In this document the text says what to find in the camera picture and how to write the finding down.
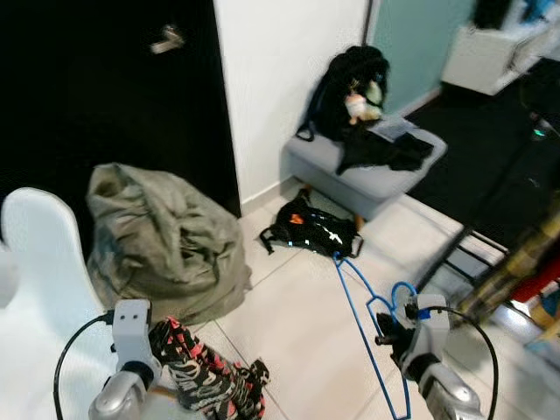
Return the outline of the white plastic chair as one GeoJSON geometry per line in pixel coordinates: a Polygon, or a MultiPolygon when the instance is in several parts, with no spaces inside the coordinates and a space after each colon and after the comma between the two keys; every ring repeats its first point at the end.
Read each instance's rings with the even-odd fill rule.
{"type": "Polygon", "coordinates": [[[89,283],[74,212],[50,192],[23,187],[0,205],[0,420],[88,420],[89,404],[112,375],[108,329],[92,325],[104,305],[89,283]]]}

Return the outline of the small plush toy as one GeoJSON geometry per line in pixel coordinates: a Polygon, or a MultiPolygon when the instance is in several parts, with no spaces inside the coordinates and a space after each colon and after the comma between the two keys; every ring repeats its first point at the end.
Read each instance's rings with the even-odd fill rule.
{"type": "Polygon", "coordinates": [[[378,80],[351,80],[345,99],[349,124],[369,123],[382,117],[383,88],[378,80]]]}

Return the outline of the black door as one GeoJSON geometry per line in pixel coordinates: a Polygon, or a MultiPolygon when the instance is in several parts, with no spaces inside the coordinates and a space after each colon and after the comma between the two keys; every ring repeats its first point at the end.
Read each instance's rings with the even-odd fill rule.
{"type": "Polygon", "coordinates": [[[88,239],[107,163],[175,173],[240,213],[214,0],[0,0],[0,199],[55,193],[88,239]],[[164,25],[185,45],[156,55],[164,25]]]}

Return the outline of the black floor mat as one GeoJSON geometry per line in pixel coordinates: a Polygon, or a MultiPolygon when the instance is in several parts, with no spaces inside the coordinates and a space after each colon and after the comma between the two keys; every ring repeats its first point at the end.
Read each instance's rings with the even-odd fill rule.
{"type": "Polygon", "coordinates": [[[445,143],[409,196],[512,247],[547,212],[559,172],[559,140],[537,135],[540,117],[560,127],[560,61],[537,61],[496,95],[444,84],[408,115],[445,143]]]}

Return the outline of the black red printed shirt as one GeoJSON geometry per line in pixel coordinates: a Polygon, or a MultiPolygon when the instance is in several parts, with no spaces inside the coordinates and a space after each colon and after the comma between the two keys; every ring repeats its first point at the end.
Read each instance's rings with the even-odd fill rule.
{"type": "Polygon", "coordinates": [[[150,328],[150,348],[178,388],[181,407],[205,420],[263,420],[270,371],[263,360],[245,365],[221,356],[172,317],[150,328]]]}

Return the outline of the black backpack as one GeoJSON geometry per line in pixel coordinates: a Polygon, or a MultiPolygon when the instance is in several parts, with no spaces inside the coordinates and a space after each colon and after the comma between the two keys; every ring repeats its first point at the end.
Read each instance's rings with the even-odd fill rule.
{"type": "Polygon", "coordinates": [[[377,120],[349,124],[347,113],[348,85],[351,80],[377,80],[383,88],[383,101],[387,95],[389,62],[380,49],[371,45],[352,45],[346,51],[333,57],[327,71],[321,77],[319,84],[313,89],[308,108],[304,113],[303,123],[297,128],[296,137],[311,141],[315,136],[328,137],[339,140],[347,135],[353,127],[360,127],[377,120]]]}

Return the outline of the grey ottoman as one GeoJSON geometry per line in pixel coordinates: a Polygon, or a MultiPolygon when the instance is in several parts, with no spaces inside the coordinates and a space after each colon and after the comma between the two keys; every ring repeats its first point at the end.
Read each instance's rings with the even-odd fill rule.
{"type": "Polygon", "coordinates": [[[341,148],[321,135],[316,135],[311,141],[291,137],[284,151],[291,175],[297,180],[311,185],[347,211],[364,219],[374,219],[382,207],[399,200],[416,187],[447,151],[445,141],[427,129],[415,127],[409,133],[433,147],[432,155],[424,160],[419,171],[392,171],[386,165],[373,165],[336,175],[341,148]]]}

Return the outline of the olive bean bag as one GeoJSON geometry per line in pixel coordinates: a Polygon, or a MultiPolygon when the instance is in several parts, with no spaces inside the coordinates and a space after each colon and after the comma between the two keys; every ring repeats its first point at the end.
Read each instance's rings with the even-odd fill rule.
{"type": "Polygon", "coordinates": [[[251,291],[239,220],[187,180],[127,164],[89,176],[87,273],[102,305],[145,299],[155,319],[209,323],[251,291]]]}

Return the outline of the blue plastic hanger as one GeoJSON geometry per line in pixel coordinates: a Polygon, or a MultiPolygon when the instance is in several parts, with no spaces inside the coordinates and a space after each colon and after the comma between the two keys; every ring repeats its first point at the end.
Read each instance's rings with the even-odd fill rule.
{"type": "Polygon", "coordinates": [[[384,397],[384,402],[385,404],[387,404],[389,419],[413,420],[408,380],[404,379],[403,374],[400,375],[400,379],[398,381],[404,394],[404,401],[403,404],[395,405],[392,397],[389,396],[389,384],[391,384],[391,381],[387,380],[387,376],[385,376],[380,369],[379,361],[377,361],[375,352],[373,352],[375,343],[371,343],[371,339],[369,339],[367,332],[365,332],[363,320],[361,320],[361,317],[359,316],[359,305],[356,304],[354,295],[351,292],[351,289],[349,289],[348,287],[347,276],[344,275],[343,269],[344,267],[348,267],[349,269],[351,269],[352,272],[355,273],[355,275],[359,276],[361,283],[364,285],[365,289],[367,289],[369,298],[367,301],[365,301],[364,307],[367,308],[368,318],[371,319],[372,323],[374,324],[374,330],[376,332],[375,337],[377,339],[381,339],[383,337],[383,333],[381,326],[377,324],[376,316],[389,315],[389,319],[391,319],[392,321],[399,320],[402,316],[397,315],[397,312],[399,312],[399,309],[403,308],[404,303],[400,303],[400,301],[397,300],[397,292],[401,288],[404,288],[405,291],[409,292],[410,297],[415,298],[417,296],[416,286],[411,283],[400,281],[400,283],[393,284],[392,287],[389,288],[388,297],[384,297],[375,292],[375,289],[373,289],[372,285],[369,284],[367,278],[364,277],[363,273],[361,273],[361,270],[352,263],[349,257],[341,256],[340,252],[335,252],[332,253],[331,259],[333,267],[336,269],[337,276],[339,276],[341,288],[343,288],[344,295],[346,296],[349,311],[353,315],[353,321],[355,321],[357,328],[359,328],[359,337],[361,339],[361,344],[363,344],[363,346],[365,347],[365,352],[367,352],[369,364],[372,365],[377,383],[379,383],[380,385],[381,396],[384,397]]]}

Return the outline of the red hanging garment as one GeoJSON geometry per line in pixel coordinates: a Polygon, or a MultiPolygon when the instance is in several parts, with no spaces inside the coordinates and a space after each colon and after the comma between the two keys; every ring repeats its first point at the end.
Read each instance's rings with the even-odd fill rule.
{"type": "Polygon", "coordinates": [[[534,275],[524,277],[509,296],[516,303],[527,303],[532,297],[539,295],[547,285],[555,283],[560,277],[560,257],[552,257],[534,275]]]}

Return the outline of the black crumpled garment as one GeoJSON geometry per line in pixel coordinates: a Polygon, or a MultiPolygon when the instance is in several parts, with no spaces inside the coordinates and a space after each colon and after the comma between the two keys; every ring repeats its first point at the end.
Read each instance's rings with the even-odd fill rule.
{"type": "Polygon", "coordinates": [[[352,129],[341,140],[343,152],[336,168],[336,175],[353,168],[387,165],[392,171],[415,172],[423,168],[424,160],[433,152],[432,144],[405,133],[389,141],[368,129],[352,129]]]}

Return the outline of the yellow blue shirt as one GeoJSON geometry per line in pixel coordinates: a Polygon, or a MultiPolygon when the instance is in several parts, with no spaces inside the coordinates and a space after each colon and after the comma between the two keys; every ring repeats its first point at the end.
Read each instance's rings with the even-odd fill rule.
{"type": "Polygon", "coordinates": [[[536,273],[537,265],[548,255],[559,236],[560,213],[556,210],[528,230],[521,244],[501,260],[499,267],[456,305],[457,311],[480,323],[488,319],[499,305],[512,299],[521,280],[536,273]]]}

